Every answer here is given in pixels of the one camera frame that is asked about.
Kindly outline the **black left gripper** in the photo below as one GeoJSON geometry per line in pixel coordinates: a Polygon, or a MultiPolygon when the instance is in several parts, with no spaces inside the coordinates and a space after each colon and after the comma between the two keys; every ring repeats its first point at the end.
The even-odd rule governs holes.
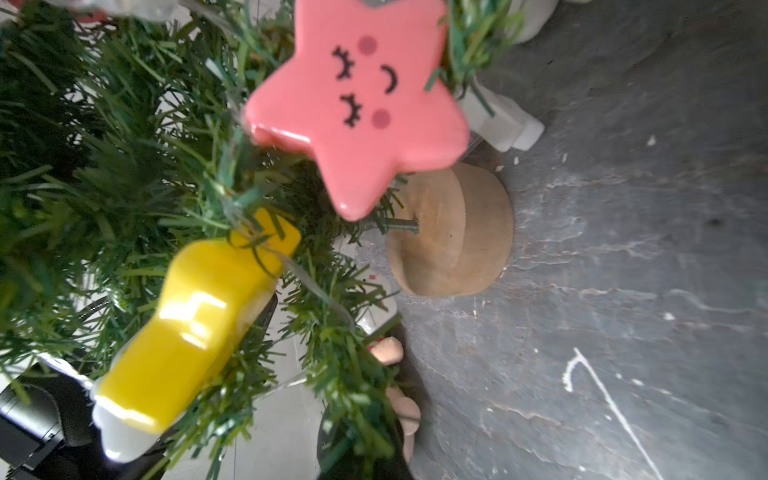
{"type": "Polygon", "coordinates": [[[37,364],[1,391],[1,459],[8,479],[160,479],[165,446],[127,464],[108,459],[84,387],[37,364]]]}

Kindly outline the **small green christmas tree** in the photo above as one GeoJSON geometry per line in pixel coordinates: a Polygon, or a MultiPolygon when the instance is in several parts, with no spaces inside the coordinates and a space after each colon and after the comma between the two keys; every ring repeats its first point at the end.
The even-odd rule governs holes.
{"type": "MultiPolygon", "coordinates": [[[[37,364],[76,380],[93,412],[95,382],[151,319],[179,251],[255,232],[266,209],[301,241],[229,361],[150,449],[165,446],[166,470],[208,453],[218,477],[257,403],[280,387],[266,331],[285,290],[281,334],[308,347],[299,381],[367,464],[393,453],[380,423],[396,371],[357,324],[387,293],[335,244],[394,227],[396,185],[416,172],[348,221],[312,158],[252,139],[244,108],[293,56],[297,2],[258,17],[251,1],[187,1],[184,18],[173,1],[2,3],[1,391],[27,400],[16,379],[37,364]]],[[[526,15],[511,1],[442,2],[433,78],[457,104],[526,15]]]]}

